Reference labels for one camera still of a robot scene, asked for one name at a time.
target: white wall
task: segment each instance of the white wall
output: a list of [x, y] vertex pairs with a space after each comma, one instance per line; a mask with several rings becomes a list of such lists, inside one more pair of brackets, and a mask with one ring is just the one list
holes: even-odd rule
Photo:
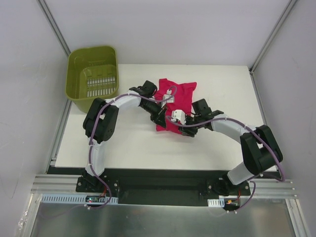
[[126, 64], [251, 66], [288, 0], [47, 0], [70, 50]]
[[13, 236], [47, 163], [67, 57], [35, 0], [0, 2], [0, 236]]
[[316, 1], [301, 0], [255, 71], [287, 177], [316, 236]]

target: red cloth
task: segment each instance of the red cloth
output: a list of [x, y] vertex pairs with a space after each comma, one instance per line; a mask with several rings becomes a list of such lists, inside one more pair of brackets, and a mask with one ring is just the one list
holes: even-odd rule
[[[192, 96], [193, 91], [195, 90], [197, 83], [191, 82], [191, 83], [183, 83], [183, 84], [177, 84], [173, 81], [168, 80], [167, 78], [160, 79], [159, 80], [159, 90], [155, 94], [155, 99], [162, 100], [163, 95], [167, 93], [167, 90], [171, 86], [175, 85], [177, 87], [177, 93], [174, 98], [174, 103], [167, 103], [167, 111], [166, 115], [171, 116], [172, 111], [174, 110], [182, 110], [187, 114], [191, 114], [191, 108], [192, 108]], [[157, 125], [156, 126], [157, 131], [172, 131], [178, 134], [181, 134], [178, 130], [178, 126], [170, 123], [168, 120], [166, 120], [166, 129]]]

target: white tabletop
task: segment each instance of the white tabletop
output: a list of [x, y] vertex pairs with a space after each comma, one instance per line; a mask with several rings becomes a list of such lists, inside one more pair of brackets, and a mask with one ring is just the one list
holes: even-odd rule
[[[221, 110], [249, 125], [263, 124], [246, 66], [129, 64], [118, 68], [120, 94], [145, 80], [157, 86], [160, 78], [177, 83], [196, 81], [193, 101], [205, 98], [212, 110]], [[72, 104], [56, 167], [86, 166], [84, 118], [85, 114]], [[195, 138], [156, 132], [150, 114], [141, 108], [119, 113], [105, 157], [107, 168], [229, 170], [240, 162], [240, 144], [229, 137], [207, 129], [200, 129]]]

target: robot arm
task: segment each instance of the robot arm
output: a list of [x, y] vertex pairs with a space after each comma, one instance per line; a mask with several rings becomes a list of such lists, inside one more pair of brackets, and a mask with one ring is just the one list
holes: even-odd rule
[[[156, 90], [157, 87], [153, 83], [146, 81], [143, 86], [130, 88], [128, 94], [137, 94], [145, 98], [151, 98]], [[100, 98], [93, 101], [83, 123], [86, 136], [91, 137], [99, 111], [110, 101], [112, 99], [104, 101]], [[150, 113], [152, 122], [166, 128], [166, 108], [162, 104], [136, 96], [125, 96], [117, 101], [115, 100], [103, 111], [105, 116], [99, 119], [92, 140], [94, 145], [91, 154], [91, 164], [98, 176], [104, 171], [106, 141], [114, 133], [119, 111], [138, 106]], [[183, 125], [191, 125], [191, 127], [179, 127], [182, 135], [194, 137], [198, 129], [207, 128], [223, 133], [241, 144], [243, 162], [225, 174], [223, 179], [212, 186], [215, 192], [226, 196], [230, 189], [235, 189], [252, 176], [258, 175], [275, 165], [275, 160], [269, 151], [265, 147], [259, 148], [257, 139], [245, 127], [226, 119], [207, 122], [211, 119], [227, 118], [227, 116], [222, 111], [212, 111], [205, 99], [192, 103], [192, 106], [195, 112], [193, 116], [186, 115], [182, 110], [172, 112], [173, 121], [179, 121]], [[277, 159], [281, 162], [283, 159], [282, 153], [270, 128], [266, 125], [248, 127], [270, 146]], [[89, 175], [94, 176], [90, 164], [87, 165], [86, 171]]]
[[[182, 111], [174, 111], [172, 113], [172, 118], [179, 121], [181, 124], [196, 125], [194, 127], [180, 127], [179, 130], [183, 135], [194, 137], [198, 132], [198, 129], [204, 127], [212, 131], [220, 132], [241, 144], [243, 162], [230, 170], [223, 176], [222, 180], [212, 186], [212, 189], [215, 192], [227, 196], [230, 189], [236, 188], [239, 184], [255, 175], [259, 175], [276, 164], [269, 151], [265, 147], [260, 148], [258, 146], [258, 140], [245, 127], [227, 120], [228, 116], [221, 111], [212, 112], [204, 99], [192, 103], [192, 106], [195, 111], [193, 117], [185, 115], [185, 119], [183, 119], [184, 116]], [[268, 144], [279, 162], [283, 160], [283, 155], [268, 126], [262, 125], [260, 127], [255, 127], [248, 125], [247, 127]]]
[[[127, 92], [128, 94], [141, 95], [146, 98], [151, 98], [156, 92], [157, 87], [150, 81], [146, 81], [143, 86], [132, 87]], [[114, 100], [104, 111], [104, 118], [99, 118], [96, 130], [92, 139], [92, 151], [91, 151], [91, 164], [88, 163], [85, 170], [91, 176], [94, 176], [90, 165], [92, 165], [95, 173], [100, 176], [104, 171], [104, 157], [106, 142], [112, 137], [116, 121], [119, 112], [123, 112], [127, 109], [134, 107], [141, 107], [151, 114], [151, 121], [154, 123], [166, 127], [165, 122], [165, 109], [153, 101], [148, 101], [137, 96], [125, 96], [118, 100], [116, 98], [102, 100], [96, 98], [87, 113], [87, 116], [83, 122], [83, 128], [88, 138], [91, 137], [95, 121], [102, 107], [107, 103]]]

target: laundry basket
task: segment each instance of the laundry basket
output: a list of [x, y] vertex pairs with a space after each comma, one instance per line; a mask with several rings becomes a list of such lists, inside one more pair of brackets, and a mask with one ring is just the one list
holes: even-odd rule
[[118, 62], [114, 48], [80, 48], [69, 55], [66, 95], [81, 111], [87, 113], [97, 97], [109, 99], [117, 96], [118, 88]]

